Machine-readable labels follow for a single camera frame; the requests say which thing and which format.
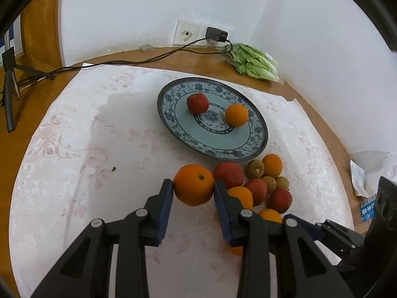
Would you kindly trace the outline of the red apple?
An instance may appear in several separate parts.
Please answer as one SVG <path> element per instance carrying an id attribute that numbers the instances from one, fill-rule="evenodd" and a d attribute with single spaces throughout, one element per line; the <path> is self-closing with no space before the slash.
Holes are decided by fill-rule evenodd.
<path id="1" fill-rule="evenodd" d="M 237 163 L 222 162 L 215 166 L 213 178 L 223 181 L 226 189 L 230 189 L 244 184 L 244 171 Z"/>
<path id="2" fill-rule="evenodd" d="M 190 114 L 204 114 L 209 108 L 209 101 L 203 93 L 195 93 L 187 98 L 186 105 Z"/>
<path id="3" fill-rule="evenodd" d="M 268 190 L 267 184 L 263 179 L 253 178 L 247 181 L 244 184 L 244 187 L 248 188 L 251 191 L 254 207 L 263 204 L 263 202 L 267 198 L 267 190 Z"/>
<path id="4" fill-rule="evenodd" d="M 291 207 L 293 197 L 288 190 L 275 189 L 267 200 L 266 207 L 280 214 L 286 213 Z"/>

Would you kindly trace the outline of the brown kiwi back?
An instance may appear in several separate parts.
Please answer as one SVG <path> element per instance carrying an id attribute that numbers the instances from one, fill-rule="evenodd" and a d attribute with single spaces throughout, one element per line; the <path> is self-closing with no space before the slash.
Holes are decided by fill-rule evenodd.
<path id="1" fill-rule="evenodd" d="M 261 160 L 253 159 L 245 167 L 248 179 L 261 178 L 265 172 L 265 166 Z"/>

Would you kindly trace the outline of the large front orange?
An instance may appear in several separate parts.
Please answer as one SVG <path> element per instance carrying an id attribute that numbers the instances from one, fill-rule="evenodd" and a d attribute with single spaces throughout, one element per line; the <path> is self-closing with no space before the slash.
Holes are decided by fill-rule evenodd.
<path id="1" fill-rule="evenodd" d="M 225 110 L 225 121 L 230 126 L 243 126 L 248 121 L 248 118 L 248 109 L 241 104 L 232 104 Z"/>

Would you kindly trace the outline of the blue white packet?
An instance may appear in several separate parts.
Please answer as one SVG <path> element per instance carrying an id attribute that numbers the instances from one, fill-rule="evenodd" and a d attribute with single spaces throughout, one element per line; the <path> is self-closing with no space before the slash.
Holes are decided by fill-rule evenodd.
<path id="1" fill-rule="evenodd" d="M 363 222 L 369 221 L 374 216 L 374 207 L 376 203 L 376 194 L 367 198 L 359 205 L 359 212 Z"/>

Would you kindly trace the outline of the white paper packet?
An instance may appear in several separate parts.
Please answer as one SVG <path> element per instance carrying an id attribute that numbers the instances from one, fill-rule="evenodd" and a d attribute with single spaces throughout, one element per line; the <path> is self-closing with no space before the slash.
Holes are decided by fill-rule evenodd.
<path id="1" fill-rule="evenodd" d="M 353 190 L 356 196 L 369 198 L 370 195 L 365 188 L 365 170 L 350 160 L 350 173 Z"/>

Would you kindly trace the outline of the pink floral tablecloth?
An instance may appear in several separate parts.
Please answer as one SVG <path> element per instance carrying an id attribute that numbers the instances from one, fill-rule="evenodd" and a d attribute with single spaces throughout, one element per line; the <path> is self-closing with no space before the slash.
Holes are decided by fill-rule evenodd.
<path id="1" fill-rule="evenodd" d="M 179 142 L 157 98 L 175 71 L 96 67 L 78 73 L 33 134 L 15 181 L 9 222 L 11 264 L 29 297 L 95 218 L 125 218 L 187 164 L 216 161 Z M 261 111 L 265 151 L 284 163 L 290 213 L 353 227 L 351 208 L 326 145 L 297 100 L 236 86 Z M 235 297 L 241 260 L 228 252 L 213 201 L 174 200 L 165 238 L 146 251 L 152 297 Z"/>

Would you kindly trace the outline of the blue white patterned plate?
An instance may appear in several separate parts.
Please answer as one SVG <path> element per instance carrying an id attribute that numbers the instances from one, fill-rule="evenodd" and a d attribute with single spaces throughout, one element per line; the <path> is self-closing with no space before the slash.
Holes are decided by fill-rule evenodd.
<path id="1" fill-rule="evenodd" d="M 209 109 L 200 115 L 188 111 L 187 99 L 202 93 Z M 225 122 L 225 110 L 241 104 L 248 121 L 241 127 Z M 190 149 L 221 161 L 249 161 L 268 143 L 268 128 L 261 112 L 244 94 L 224 83 L 203 77 L 184 77 L 165 85 L 158 94 L 157 109 L 169 132 Z"/>

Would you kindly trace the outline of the bagged green lettuce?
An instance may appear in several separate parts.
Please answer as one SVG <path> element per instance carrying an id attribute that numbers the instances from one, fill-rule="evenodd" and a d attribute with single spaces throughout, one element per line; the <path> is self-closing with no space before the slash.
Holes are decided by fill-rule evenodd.
<path id="1" fill-rule="evenodd" d="M 278 63 L 268 53 L 246 44 L 235 44 L 224 48 L 225 59 L 240 75 L 281 83 Z"/>

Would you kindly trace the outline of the black tripod stand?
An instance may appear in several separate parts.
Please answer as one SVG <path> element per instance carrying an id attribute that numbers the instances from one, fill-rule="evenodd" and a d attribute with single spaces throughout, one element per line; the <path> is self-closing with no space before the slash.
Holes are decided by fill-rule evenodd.
<path id="1" fill-rule="evenodd" d="M 32 73 L 38 78 L 47 78 L 53 80 L 55 76 L 52 73 L 45 73 L 31 67 L 18 65 L 15 59 L 14 47 L 9 47 L 2 53 L 3 68 L 5 70 L 4 85 L 3 85 L 3 101 L 2 106 L 5 108 L 5 120 L 7 131 L 10 133 L 15 130 L 16 124 L 13 115 L 12 106 L 12 92 L 15 92 L 17 99 L 21 98 L 20 90 L 15 78 L 15 69 Z"/>

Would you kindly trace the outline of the black power adapter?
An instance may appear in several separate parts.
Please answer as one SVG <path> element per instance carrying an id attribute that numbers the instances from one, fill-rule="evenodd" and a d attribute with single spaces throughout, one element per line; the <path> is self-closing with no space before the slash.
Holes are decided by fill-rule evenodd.
<path id="1" fill-rule="evenodd" d="M 205 38 L 215 42 L 226 42 L 228 39 L 228 33 L 218 28 L 208 27 L 205 32 Z"/>

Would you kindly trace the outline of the small grey block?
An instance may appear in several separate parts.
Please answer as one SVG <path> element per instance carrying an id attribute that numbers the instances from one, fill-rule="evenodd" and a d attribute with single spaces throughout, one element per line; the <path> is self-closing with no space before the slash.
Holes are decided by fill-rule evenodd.
<path id="1" fill-rule="evenodd" d="M 154 49 L 154 47 L 153 47 L 151 44 L 143 44 L 143 45 L 141 45 L 139 48 L 140 48 L 140 50 L 143 51 L 143 52 L 148 52 L 148 51 Z"/>

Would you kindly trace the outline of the white wall outlet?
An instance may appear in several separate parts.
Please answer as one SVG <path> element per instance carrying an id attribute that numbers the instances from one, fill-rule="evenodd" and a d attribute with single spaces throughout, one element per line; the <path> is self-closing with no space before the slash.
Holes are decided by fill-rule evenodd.
<path id="1" fill-rule="evenodd" d="M 198 46 L 221 48 L 228 44 L 233 36 L 233 30 L 201 24 L 198 34 Z"/>

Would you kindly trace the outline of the white wall socket plate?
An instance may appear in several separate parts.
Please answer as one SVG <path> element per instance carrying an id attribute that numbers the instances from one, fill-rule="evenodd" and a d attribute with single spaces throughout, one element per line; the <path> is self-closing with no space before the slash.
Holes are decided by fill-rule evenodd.
<path id="1" fill-rule="evenodd" d="M 198 39 L 200 24 L 186 20 L 178 20 L 173 45 L 182 46 Z"/>

